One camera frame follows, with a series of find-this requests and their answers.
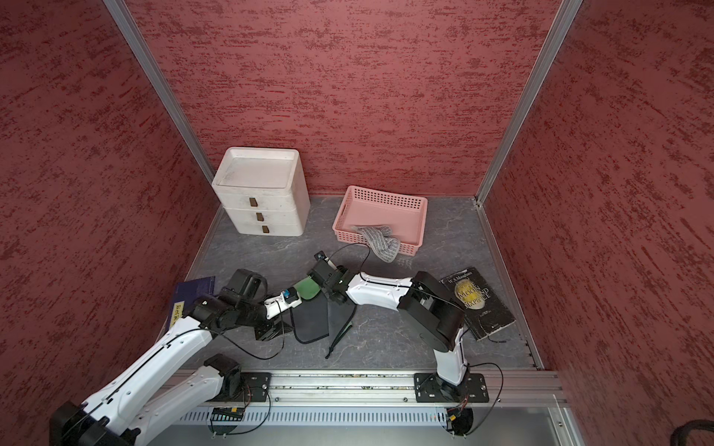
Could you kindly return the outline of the grey striped dishcloth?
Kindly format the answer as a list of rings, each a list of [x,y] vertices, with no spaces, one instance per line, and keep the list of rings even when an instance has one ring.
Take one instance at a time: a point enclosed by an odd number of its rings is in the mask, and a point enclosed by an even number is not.
[[[377,258],[385,263],[396,260],[401,242],[392,235],[389,226],[353,226],[353,230],[366,239],[366,244]]]

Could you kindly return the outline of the green dishcloth black trim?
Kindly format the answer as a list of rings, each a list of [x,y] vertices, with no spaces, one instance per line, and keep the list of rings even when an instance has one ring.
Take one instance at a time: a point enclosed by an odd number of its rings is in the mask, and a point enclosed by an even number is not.
[[[295,338],[305,345],[328,339],[325,358],[329,359],[353,327],[357,306],[348,298],[327,297],[310,277],[297,282],[294,288],[300,298],[299,306],[290,310]]]

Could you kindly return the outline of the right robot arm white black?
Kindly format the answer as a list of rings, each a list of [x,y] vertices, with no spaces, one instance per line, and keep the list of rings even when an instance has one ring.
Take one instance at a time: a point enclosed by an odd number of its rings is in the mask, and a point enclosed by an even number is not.
[[[315,260],[309,276],[326,297],[398,312],[433,350],[438,382],[450,388],[464,382],[468,375],[462,347],[466,313],[436,278],[426,271],[404,279],[376,277],[339,266],[322,251]]]

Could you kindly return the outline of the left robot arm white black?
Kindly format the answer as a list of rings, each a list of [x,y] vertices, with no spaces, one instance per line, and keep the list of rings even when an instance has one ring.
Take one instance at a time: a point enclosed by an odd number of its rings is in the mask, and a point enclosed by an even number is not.
[[[157,392],[180,366],[212,340],[251,326],[258,338],[286,332],[283,313],[299,303],[287,288],[254,301],[265,278],[238,269],[217,295],[199,297],[182,318],[121,375],[83,403],[65,403],[49,422],[52,445],[145,445],[195,406],[206,401],[250,401],[255,394],[235,360],[216,354],[163,395]]]

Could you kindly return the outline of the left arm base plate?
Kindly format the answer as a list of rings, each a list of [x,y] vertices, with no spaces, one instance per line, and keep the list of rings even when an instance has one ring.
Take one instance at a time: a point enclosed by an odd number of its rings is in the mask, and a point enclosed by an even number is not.
[[[239,373],[227,378],[223,377],[219,393],[206,403],[265,403],[268,400],[268,390],[271,384],[270,373],[248,372]]]

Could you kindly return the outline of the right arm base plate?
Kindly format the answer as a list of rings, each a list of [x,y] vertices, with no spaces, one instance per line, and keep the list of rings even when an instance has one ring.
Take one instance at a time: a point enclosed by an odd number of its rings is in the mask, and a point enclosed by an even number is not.
[[[489,394],[482,374],[466,374],[459,385],[452,385],[436,373],[413,375],[418,403],[488,403]]]

